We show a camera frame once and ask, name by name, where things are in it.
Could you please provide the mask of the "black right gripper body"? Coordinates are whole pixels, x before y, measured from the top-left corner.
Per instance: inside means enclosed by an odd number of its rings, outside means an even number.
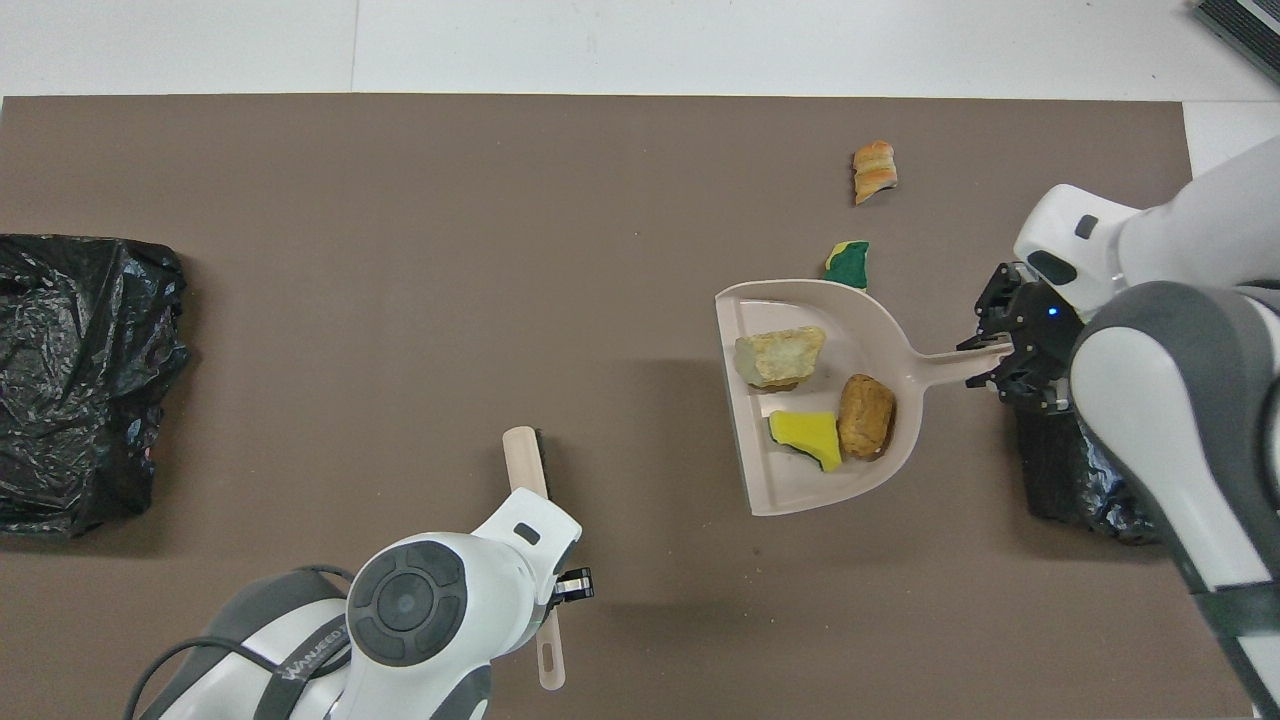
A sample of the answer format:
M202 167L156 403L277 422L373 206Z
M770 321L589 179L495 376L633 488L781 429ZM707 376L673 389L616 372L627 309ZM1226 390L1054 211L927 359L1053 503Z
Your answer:
M1084 323L1048 283L1024 284L1011 314L1010 400L1036 413L1070 411L1068 368Z

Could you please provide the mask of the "beige hand brush black bristles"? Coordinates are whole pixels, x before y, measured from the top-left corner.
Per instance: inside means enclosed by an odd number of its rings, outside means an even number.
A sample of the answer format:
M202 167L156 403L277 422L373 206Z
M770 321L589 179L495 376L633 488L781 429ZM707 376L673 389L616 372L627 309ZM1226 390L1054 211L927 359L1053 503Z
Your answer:
M530 489L550 500L541 452L540 432L532 427L516 427L502 436L506 466L512 489ZM564 685L564 653L558 611L549 609L532 638L538 655L539 682L545 691Z

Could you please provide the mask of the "brown bread nugget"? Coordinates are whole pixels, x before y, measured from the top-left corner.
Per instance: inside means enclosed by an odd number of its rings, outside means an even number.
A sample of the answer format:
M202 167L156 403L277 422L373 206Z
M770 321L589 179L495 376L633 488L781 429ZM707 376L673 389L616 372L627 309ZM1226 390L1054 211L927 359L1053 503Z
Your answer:
M859 460L879 457L890 442L896 407L890 387L867 374L851 375L838 401L836 430L841 452Z

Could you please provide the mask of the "small yellow green sponge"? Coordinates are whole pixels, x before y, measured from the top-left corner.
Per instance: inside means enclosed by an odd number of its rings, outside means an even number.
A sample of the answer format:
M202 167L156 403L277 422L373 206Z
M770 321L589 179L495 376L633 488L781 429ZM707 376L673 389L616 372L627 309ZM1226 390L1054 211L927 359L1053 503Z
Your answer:
M768 418L771 438L812 459L822 471L832 473L844 464L833 413L774 411Z

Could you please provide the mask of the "pale crusty bread chunk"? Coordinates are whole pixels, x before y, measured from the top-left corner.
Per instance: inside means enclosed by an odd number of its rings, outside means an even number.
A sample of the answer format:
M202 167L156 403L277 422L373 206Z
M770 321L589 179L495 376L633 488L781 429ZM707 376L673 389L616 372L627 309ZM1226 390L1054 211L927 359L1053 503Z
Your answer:
M733 366L758 389L797 386L817 372L826 341L817 325L741 336L733 342Z

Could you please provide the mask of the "beige plastic dustpan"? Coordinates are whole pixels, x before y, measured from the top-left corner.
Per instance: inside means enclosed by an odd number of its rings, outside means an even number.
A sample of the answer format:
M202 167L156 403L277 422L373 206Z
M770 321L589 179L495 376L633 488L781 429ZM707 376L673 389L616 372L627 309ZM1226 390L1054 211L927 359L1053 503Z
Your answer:
M716 296L716 316L739 451L751 512L774 516L844 502L886 483L910 459L925 415L928 388L992 373L1010 343L946 354L919 354L891 313L868 293L813 279L753 281ZM768 331L815 325L827 334L813 375L795 389L751 387L736 370L735 342ZM846 459L833 471L771 438L772 413L837 411L855 374L887 386L896 398L893 429L881 457Z

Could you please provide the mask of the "black bag lined bin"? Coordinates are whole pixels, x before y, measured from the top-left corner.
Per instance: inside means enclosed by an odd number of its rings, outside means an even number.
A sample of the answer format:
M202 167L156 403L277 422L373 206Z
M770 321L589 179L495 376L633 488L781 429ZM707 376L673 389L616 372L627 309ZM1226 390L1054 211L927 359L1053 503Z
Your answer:
M1014 409L1027 511L1037 519L1128 546L1157 544L1158 532L1125 475L1075 413Z
M191 354L168 246L0 233L0 537L74 538L152 502Z

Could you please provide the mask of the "green topped yellow sponge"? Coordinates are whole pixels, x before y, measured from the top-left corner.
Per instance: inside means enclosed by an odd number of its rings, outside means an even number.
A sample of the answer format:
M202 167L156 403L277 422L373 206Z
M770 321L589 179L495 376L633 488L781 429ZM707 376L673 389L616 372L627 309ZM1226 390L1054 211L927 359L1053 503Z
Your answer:
M869 250L870 243L861 240L836 243L824 261L822 279L867 292Z

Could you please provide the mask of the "orange striped croissant piece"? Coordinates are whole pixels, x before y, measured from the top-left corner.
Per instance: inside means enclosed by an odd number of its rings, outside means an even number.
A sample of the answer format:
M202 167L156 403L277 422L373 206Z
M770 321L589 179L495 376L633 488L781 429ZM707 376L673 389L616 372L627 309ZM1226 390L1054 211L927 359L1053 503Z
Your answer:
M899 172L893 146L883 140L864 145L851 158L852 201L861 205L876 193L895 190Z

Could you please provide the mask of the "dark ribbed vent panel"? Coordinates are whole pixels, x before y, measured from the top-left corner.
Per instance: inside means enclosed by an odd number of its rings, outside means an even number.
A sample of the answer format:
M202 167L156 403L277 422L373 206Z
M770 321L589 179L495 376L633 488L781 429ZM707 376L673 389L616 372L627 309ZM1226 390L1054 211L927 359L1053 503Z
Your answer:
M1190 0L1193 15L1280 85L1280 0Z

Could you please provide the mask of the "brown table mat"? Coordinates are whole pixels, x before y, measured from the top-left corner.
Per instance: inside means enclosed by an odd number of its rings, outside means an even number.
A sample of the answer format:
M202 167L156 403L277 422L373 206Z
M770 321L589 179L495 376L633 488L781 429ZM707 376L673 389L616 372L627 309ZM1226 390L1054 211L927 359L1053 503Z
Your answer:
M851 158L899 186L852 201ZM159 242L193 357L152 507L0 539L0 720L120 720L237 591L472 530L541 428L582 524L567 682L492 720L1226 717L1249 703L1169 556L1027 514L1006 407L933 388L879 488L755 518L714 296L870 242L925 354L1059 183L1149 208L1176 104L804 97L9 97L0 232Z

